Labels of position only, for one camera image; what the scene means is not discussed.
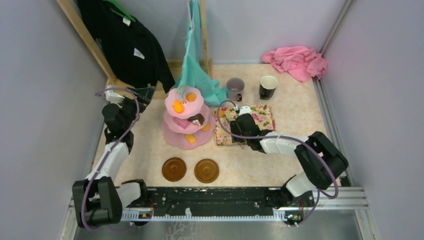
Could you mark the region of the floral serving tray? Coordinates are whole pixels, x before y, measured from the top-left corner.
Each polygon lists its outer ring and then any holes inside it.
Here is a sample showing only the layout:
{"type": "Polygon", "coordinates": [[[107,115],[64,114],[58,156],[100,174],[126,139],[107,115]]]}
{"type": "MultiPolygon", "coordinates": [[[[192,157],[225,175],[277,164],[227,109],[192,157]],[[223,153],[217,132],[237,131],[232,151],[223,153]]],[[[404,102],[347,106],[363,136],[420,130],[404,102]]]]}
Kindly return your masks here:
{"type": "MultiPolygon", "coordinates": [[[[252,117],[260,130],[276,130],[276,123],[273,116],[272,107],[267,104],[260,105],[250,105],[252,110],[252,117]]],[[[219,112],[217,109],[213,111],[215,118],[215,129],[214,129],[214,142],[218,147],[231,147],[231,146],[243,146],[246,143],[233,143],[232,135],[228,134],[223,130],[222,126],[219,124],[219,120],[223,126],[230,130],[230,121],[234,121],[238,114],[232,106],[221,107],[220,110],[224,111],[224,117],[219,117],[219,112]]]]}

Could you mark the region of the orange round cookie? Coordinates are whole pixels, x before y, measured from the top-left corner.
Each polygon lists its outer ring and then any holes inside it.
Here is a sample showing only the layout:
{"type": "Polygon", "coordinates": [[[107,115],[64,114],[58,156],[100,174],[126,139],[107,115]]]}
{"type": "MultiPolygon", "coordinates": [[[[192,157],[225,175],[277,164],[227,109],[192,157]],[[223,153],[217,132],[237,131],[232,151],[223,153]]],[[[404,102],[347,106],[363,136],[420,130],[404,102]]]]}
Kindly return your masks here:
{"type": "Polygon", "coordinates": [[[204,132],[208,132],[211,129],[211,124],[207,123],[201,130],[204,132]]]}

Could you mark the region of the black mug white inside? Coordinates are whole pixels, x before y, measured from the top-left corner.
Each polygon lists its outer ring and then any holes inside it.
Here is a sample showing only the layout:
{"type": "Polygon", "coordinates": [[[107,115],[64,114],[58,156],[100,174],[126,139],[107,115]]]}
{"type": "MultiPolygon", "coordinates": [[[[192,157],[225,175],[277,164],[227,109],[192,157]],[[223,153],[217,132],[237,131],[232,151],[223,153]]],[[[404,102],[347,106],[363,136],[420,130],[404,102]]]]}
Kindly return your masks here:
{"type": "Polygon", "coordinates": [[[263,76],[260,79],[259,98],[261,100],[270,100],[278,86],[278,80],[271,75],[263,76]]]}

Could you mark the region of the chocolate cake slice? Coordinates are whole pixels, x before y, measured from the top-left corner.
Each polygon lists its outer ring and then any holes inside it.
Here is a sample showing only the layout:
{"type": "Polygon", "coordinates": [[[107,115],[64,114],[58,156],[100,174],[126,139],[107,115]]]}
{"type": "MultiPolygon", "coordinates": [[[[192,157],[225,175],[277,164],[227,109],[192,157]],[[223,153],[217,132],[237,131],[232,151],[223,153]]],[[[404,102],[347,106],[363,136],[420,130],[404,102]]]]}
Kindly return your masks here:
{"type": "Polygon", "coordinates": [[[187,121],[193,125],[202,126],[205,122],[205,118],[201,113],[198,113],[196,115],[189,117],[187,121]]]}

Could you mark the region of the pink wafer biscuit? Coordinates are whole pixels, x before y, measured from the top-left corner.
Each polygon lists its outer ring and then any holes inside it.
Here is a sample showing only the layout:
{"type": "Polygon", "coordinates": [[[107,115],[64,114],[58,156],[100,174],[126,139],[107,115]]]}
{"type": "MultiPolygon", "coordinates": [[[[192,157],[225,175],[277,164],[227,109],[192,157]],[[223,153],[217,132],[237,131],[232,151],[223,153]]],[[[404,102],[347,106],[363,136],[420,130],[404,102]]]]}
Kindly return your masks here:
{"type": "Polygon", "coordinates": [[[173,117],[172,121],[181,129],[185,130],[189,127],[189,125],[191,124],[190,121],[188,121],[187,119],[182,119],[182,118],[178,118],[178,117],[173,117]]]}

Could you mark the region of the orange biscuit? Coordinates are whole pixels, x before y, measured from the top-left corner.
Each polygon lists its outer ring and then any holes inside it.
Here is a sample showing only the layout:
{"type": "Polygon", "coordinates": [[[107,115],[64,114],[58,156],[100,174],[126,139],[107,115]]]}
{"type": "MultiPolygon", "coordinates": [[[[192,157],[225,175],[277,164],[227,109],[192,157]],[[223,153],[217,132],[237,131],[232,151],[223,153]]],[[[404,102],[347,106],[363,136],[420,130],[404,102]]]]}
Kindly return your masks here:
{"type": "Polygon", "coordinates": [[[197,141],[196,137],[193,134],[185,134],[184,137],[190,145],[194,144],[197,141]]]}

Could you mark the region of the brown wooden coaster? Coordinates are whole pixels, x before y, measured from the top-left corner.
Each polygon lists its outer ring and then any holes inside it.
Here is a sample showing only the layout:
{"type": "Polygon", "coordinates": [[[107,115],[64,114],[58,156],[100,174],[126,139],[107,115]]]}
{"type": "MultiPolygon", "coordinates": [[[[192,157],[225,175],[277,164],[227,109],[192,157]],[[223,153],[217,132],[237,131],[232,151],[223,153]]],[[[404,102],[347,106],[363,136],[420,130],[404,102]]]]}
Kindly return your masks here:
{"type": "Polygon", "coordinates": [[[196,179],[204,184],[214,182],[219,177],[219,174],[219,165],[209,158],[200,160],[194,167],[194,175],[196,179]]]}
{"type": "Polygon", "coordinates": [[[187,166],[181,158],[172,157],[163,163],[161,172],[166,180],[178,182],[186,175],[187,166]]]}

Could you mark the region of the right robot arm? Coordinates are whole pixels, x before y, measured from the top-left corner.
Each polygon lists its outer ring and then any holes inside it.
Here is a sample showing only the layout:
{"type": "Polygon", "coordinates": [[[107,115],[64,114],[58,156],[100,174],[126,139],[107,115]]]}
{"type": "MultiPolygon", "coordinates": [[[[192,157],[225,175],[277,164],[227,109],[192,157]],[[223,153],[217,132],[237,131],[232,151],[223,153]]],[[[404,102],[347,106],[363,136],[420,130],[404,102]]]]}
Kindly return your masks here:
{"type": "Polygon", "coordinates": [[[297,158],[303,171],[281,187],[281,199],[287,206],[295,206],[306,192],[326,190],[349,167],[346,157],[320,131],[304,139],[285,136],[261,130],[248,113],[239,115],[229,125],[231,135],[244,140],[253,151],[297,158]]]}

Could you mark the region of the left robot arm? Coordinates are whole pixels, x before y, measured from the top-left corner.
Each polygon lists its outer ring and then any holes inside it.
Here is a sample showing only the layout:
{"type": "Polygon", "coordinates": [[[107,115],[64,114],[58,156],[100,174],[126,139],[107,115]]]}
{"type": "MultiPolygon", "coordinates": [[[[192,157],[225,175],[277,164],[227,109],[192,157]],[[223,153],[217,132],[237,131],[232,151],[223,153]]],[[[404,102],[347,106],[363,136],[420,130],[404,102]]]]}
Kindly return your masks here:
{"type": "Polygon", "coordinates": [[[105,147],[100,160],[83,180],[75,181],[72,198],[77,225],[87,230],[117,224],[126,207],[152,208],[153,200],[143,179],[115,186],[122,164],[134,147],[131,129],[151,103],[156,87],[119,88],[107,85],[95,93],[107,100],[103,115],[105,147]]]}

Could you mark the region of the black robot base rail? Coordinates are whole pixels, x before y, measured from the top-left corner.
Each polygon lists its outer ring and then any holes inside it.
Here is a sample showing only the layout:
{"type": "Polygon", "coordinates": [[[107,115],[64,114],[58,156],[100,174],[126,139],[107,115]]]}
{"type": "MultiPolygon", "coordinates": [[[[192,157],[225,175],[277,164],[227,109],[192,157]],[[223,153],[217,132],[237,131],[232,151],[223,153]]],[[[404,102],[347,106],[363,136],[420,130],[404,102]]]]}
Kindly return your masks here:
{"type": "Polygon", "coordinates": [[[280,187],[154,187],[129,207],[152,208],[155,217],[270,217],[280,208],[297,214],[314,204],[311,191],[292,198],[280,187]]]}

